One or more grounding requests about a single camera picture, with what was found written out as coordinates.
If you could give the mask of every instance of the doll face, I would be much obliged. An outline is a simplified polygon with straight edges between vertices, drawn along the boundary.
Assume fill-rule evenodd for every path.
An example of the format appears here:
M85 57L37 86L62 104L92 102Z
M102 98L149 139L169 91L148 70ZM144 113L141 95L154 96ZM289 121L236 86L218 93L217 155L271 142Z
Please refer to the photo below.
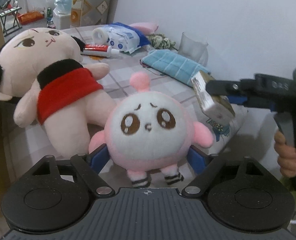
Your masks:
M12 38L0 52L4 71L0 91L22 97L45 67L67 58L82 61L80 48L70 35L49 28L26 30Z
M116 108L109 131L119 153L130 159L153 160L179 151L187 136L187 120L184 109L172 98L141 92Z

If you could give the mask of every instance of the plush doll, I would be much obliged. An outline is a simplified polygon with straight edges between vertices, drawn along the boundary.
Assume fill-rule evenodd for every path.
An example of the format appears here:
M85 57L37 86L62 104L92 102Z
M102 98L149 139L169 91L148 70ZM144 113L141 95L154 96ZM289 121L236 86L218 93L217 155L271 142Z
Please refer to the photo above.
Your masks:
M168 185L182 181L178 161L192 143L211 147L212 133L202 123L192 122L178 101L149 91L147 74L133 74L130 84L138 93L110 113L104 130L92 137L89 153L106 143L111 159L127 170L133 187L148 187L147 171L153 169L161 170Z
M88 151L87 124L104 127L115 101L96 80L109 66L82 66L84 43L49 28L29 29L0 49L0 100L20 98L14 121L44 125L54 148L71 157Z

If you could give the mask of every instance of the checkered blue towel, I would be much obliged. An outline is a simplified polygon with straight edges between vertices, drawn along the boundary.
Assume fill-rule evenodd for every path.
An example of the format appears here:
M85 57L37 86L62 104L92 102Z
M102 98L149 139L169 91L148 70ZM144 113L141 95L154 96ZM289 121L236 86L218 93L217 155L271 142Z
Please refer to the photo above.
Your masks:
M191 78L199 70L210 74L206 67L169 49L153 50L141 62L190 87L192 87Z

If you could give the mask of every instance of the doll eye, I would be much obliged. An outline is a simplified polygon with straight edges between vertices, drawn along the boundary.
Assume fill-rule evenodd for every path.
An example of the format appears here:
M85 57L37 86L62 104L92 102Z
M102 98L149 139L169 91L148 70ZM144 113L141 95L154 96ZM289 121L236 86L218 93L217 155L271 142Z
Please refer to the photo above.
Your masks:
M49 31L48 33L49 33L50 35L53 35L53 36L59 36L59 35L60 35L59 32L54 31L54 30Z
M176 120L172 113L167 109L159 109L157 112L157 122L158 124L165 129L172 129L176 126Z
M20 43L18 43L16 47L19 47L19 48L23 48L23 47L32 47L35 45L35 41L33 40L33 37L32 38L27 38L27 39L24 39L22 40Z
M139 130L140 121L135 114L126 114L121 121L121 130L125 135L132 135Z

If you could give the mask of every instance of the human hand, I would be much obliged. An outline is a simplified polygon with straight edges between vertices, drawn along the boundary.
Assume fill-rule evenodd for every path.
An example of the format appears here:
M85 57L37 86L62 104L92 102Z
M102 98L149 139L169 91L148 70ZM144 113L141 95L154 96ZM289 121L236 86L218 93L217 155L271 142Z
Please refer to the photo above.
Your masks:
M275 151L278 153L278 164L283 176L296 176L296 148L286 145L286 139L280 131L275 133Z

